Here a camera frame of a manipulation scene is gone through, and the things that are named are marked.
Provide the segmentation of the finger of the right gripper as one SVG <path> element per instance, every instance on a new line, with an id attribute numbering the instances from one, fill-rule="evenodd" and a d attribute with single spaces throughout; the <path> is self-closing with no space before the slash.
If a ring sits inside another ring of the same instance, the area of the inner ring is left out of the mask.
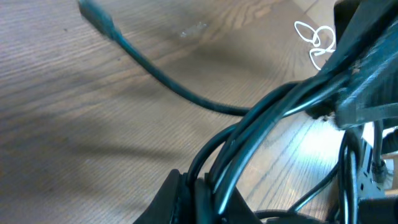
<path id="1" fill-rule="evenodd" d="M 348 85 L 339 95 L 335 123 L 340 129 L 379 121 L 397 126 L 397 22 L 354 62 Z"/>
<path id="2" fill-rule="evenodd" d="M 336 50 L 320 74 L 342 72 L 381 35 L 397 16 L 397 1 L 345 0 L 333 8 L 336 27 Z"/>

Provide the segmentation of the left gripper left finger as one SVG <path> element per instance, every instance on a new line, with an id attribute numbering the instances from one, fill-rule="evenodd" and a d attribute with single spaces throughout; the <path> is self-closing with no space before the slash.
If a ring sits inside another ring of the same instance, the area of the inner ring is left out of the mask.
<path id="1" fill-rule="evenodd" d="M 159 191 L 134 224 L 189 224 L 190 189 L 187 174 L 170 171 Z"/>

